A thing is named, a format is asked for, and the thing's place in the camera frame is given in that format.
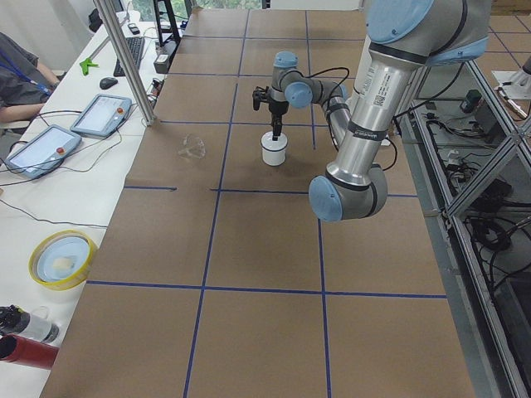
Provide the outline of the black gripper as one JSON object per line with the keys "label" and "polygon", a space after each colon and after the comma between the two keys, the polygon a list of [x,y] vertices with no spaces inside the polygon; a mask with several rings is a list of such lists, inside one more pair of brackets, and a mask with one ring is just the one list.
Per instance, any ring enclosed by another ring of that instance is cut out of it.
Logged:
{"label": "black gripper", "polygon": [[271,114],[271,126],[273,133],[273,140],[278,140],[282,133],[282,117],[288,112],[288,101],[277,101],[276,99],[268,99],[268,109]]}

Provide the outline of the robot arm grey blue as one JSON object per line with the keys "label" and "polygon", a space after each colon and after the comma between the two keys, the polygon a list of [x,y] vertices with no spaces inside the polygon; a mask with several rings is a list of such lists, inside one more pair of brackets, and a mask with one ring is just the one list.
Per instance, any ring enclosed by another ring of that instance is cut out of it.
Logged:
{"label": "robot arm grey blue", "polygon": [[490,1],[373,1],[365,20],[371,64],[354,108],[339,84],[305,77],[290,51],[275,56],[265,101],[273,133],[289,106],[322,107],[339,146],[323,176],[309,185],[309,202],[322,221],[370,217],[387,200],[387,180],[374,158],[386,138],[412,73],[422,66],[463,63],[487,47]]}

